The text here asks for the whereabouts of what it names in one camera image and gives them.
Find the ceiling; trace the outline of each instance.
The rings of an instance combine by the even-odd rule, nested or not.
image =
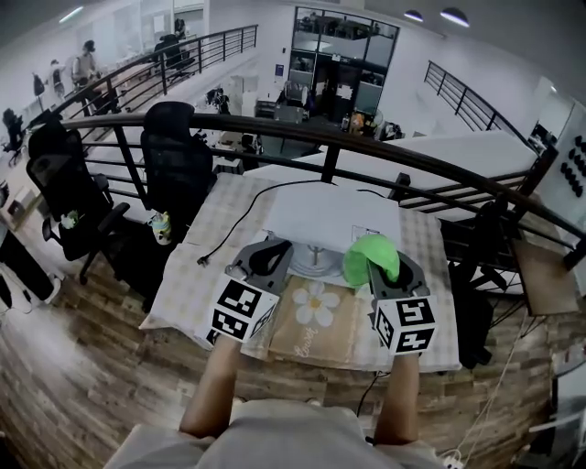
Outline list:
[[[460,27],[440,16],[455,6],[468,17]],[[586,103],[586,5],[584,0],[364,0],[364,9],[417,23],[445,36],[491,44],[537,65],[556,85]]]
[[[0,47],[53,17],[65,16],[78,6],[100,1],[102,0],[0,0]]]

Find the mesh chair back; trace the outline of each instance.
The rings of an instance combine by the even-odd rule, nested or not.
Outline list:
[[[215,181],[212,152],[190,134],[194,111],[186,103],[155,104],[141,136],[150,205],[169,212],[172,223],[190,224]]]
[[[102,220],[111,210],[85,166],[77,130],[67,132],[59,123],[42,127],[30,138],[29,153],[28,176],[40,189],[56,221],[73,210]]]

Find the wooden floor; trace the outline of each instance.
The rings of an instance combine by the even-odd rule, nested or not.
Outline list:
[[[140,305],[98,262],[87,286],[66,279],[53,306],[6,315],[0,330],[0,431],[23,467],[102,467],[135,424],[177,428],[207,353],[181,333],[139,331]],[[487,344],[494,359],[488,366],[422,376],[421,437],[439,452],[458,445],[492,393],[524,313],[491,330]],[[550,354],[584,336],[584,315],[571,315],[548,320],[520,341],[489,420],[481,420],[484,433],[470,467],[510,464],[527,428],[546,415]],[[326,406],[356,409],[372,378],[245,358],[236,394],[318,398]],[[366,429],[373,428],[384,390],[381,378],[364,402]],[[471,434],[464,453],[477,436]]]

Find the chair leg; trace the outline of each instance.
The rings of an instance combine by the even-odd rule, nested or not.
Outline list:
[[[83,264],[83,267],[81,268],[81,272],[80,272],[80,283],[82,285],[85,285],[86,283],[88,283],[88,279],[85,276],[85,274],[87,274],[88,268],[90,268],[90,265],[92,264],[93,260],[95,259],[95,257],[98,255],[99,252],[100,252],[99,249],[92,249],[90,251],[90,254],[88,255],[88,258],[85,260],[85,263]]]

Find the power plug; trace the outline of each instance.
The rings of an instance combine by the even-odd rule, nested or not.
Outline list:
[[[448,456],[443,460],[443,466],[448,469],[464,469],[464,463],[453,456]]]

